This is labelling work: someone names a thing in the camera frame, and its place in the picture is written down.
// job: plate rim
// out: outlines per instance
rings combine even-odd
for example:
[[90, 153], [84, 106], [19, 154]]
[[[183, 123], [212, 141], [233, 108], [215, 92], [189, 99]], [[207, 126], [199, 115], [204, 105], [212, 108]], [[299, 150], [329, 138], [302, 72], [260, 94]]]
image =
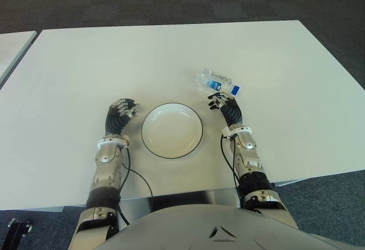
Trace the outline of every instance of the plate rim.
[[[151, 114], [151, 112], [153, 111], [153, 110], [155, 110], [156, 108], [158, 108], [158, 107], [160, 107], [160, 106], [164, 106], [164, 105], [166, 105], [166, 104], [180, 104], [180, 105], [182, 105], [182, 106], [186, 106], [186, 107], [188, 107], [188, 108], [190, 108], [197, 116], [198, 116], [198, 118], [199, 118], [199, 121], [200, 121], [200, 125], [201, 125], [201, 133], [200, 133], [200, 139], [199, 139], [199, 142], [196, 144], [196, 146], [191, 150], [191, 151], [189, 151], [188, 153], [186, 153], [186, 154], [184, 154], [184, 155], [182, 155], [182, 156], [179, 156], [179, 157], [173, 157], [173, 158], [168, 158], [168, 157], [163, 157], [163, 156], [160, 156], [160, 155], [158, 155], [158, 154], [156, 154], [156, 153], [154, 153], [152, 150], [150, 150], [149, 148], [148, 148], [148, 146], [146, 145], [146, 143], [144, 142], [144, 139], [143, 139], [143, 125], [144, 125], [144, 122], [146, 121], [146, 118]], [[160, 104], [159, 106], [156, 106], [155, 108], [153, 108], [153, 109], [151, 109], [150, 110], [150, 112], [146, 115], [146, 117], [144, 118], [144, 120], [143, 120], [143, 122], [142, 122], [142, 126], [141, 126], [141, 138], [142, 138], [142, 142], [143, 142], [143, 144], [144, 144], [144, 146], [146, 146], [146, 148], [148, 149], [148, 151], [149, 152], [151, 152], [152, 154], [154, 154], [155, 156], [157, 156], [157, 157], [160, 157], [160, 158], [163, 158], [163, 159], [169, 159], [169, 160], [171, 160], [171, 159], [178, 159], [178, 158], [182, 158], [182, 157], [185, 157], [185, 156], [187, 156], [187, 155], [189, 155], [191, 152], [193, 152], [197, 147], [198, 147], [198, 145], [200, 144], [200, 142], [201, 142], [201, 139], [203, 138], [203, 131], [204, 131], [204, 128], [203, 128], [203, 122], [201, 121], [201, 118], [200, 118], [200, 116], [199, 116], [199, 114], [194, 110], [194, 109], [192, 109], [190, 106], [187, 106], [186, 104], [183, 104], [183, 103], [176, 103], [176, 102], [169, 102], [169, 103], [163, 103], [163, 104]]]

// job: robotic hand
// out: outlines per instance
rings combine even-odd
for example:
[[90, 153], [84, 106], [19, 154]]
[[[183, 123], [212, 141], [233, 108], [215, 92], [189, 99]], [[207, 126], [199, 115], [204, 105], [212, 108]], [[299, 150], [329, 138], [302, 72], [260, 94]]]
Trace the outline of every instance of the robotic hand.
[[222, 112], [228, 127], [235, 124], [242, 125], [241, 109], [231, 95], [224, 92], [217, 92], [209, 96], [208, 99], [212, 100], [209, 103], [210, 109], [219, 109]]

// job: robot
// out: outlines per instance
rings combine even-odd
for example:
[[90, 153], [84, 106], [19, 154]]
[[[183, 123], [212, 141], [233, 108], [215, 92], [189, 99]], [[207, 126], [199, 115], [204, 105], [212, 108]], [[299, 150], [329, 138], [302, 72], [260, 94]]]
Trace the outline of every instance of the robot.
[[[132, 99], [110, 105], [105, 136], [98, 142], [96, 172], [86, 209], [81, 213], [69, 250], [117, 249], [363, 249], [298, 229], [293, 217], [266, 177], [251, 128], [242, 123], [236, 100], [218, 92], [208, 97], [211, 110], [221, 111], [230, 141], [230, 165], [241, 208], [215, 204], [169, 207], [129, 223], [120, 210], [121, 166], [129, 141], [122, 130], [136, 114]], [[118, 215], [127, 224], [119, 231]]]

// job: white plate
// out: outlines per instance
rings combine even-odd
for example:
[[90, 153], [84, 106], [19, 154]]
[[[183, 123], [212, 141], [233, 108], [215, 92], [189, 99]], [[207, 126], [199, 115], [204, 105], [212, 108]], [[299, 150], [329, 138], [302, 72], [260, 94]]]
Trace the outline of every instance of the white plate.
[[203, 126], [199, 116], [181, 103], [166, 103], [152, 110], [143, 121], [142, 140], [150, 152], [175, 159], [199, 144]]

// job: blue bottle cap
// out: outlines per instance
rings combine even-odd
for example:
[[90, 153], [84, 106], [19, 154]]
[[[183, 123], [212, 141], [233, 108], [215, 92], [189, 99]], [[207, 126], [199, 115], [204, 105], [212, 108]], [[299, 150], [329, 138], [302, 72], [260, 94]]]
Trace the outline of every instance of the blue bottle cap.
[[240, 87], [239, 86], [234, 86], [232, 91], [231, 91], [231, 94], [232, 95], [237, 95], [237, 92], [240, 90]]

